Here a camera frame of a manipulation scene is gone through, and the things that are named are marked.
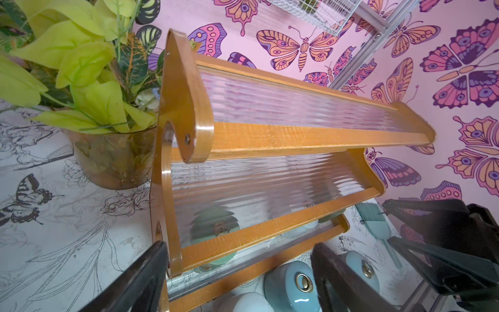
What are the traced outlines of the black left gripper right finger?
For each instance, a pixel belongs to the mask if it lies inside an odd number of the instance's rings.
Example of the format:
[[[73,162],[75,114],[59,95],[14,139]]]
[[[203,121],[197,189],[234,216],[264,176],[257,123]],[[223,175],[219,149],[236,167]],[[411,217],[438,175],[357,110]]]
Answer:
[[[396,311],[326,244],[313,248],[311,264],[323,311]]]

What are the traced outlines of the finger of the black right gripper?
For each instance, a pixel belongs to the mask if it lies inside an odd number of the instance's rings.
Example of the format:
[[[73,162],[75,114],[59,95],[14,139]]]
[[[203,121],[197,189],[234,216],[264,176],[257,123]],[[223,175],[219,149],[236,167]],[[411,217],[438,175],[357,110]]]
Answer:
[[[426,242],[478,242],[483,230],[461,200],[387,200],[382,207],[424,237]]]
[[[440,295],[498,295],[498,264],[495,262],[399,237],[391,237],[388,243]]]

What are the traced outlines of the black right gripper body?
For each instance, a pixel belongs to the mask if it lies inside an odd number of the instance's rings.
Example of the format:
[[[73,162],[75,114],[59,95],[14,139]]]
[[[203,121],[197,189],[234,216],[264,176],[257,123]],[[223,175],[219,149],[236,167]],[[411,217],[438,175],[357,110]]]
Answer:
[[[498,224],[480,205],[461,202],[459,208],[466,214],[459,227],[463,266],[472,279],[461,301],[469,311],[498,311]]]

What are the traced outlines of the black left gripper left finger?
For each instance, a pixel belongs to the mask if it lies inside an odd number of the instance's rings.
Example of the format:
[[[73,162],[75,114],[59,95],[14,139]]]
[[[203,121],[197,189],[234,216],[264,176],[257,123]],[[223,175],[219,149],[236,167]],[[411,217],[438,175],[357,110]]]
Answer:
[[[157,241],[81,311],[157,311],[168,249]]]

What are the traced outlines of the blue canister shelf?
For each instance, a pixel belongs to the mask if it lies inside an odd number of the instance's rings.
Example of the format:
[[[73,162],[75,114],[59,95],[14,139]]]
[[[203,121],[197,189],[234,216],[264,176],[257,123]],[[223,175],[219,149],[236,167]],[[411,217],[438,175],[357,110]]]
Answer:
[[[312,268],[302,261],[266,273],[263,291],[274,311],[322,311]]]
[[[356,251],[343,254],[345,263],[374,291],[380,292],[378,275],[368,259]]]

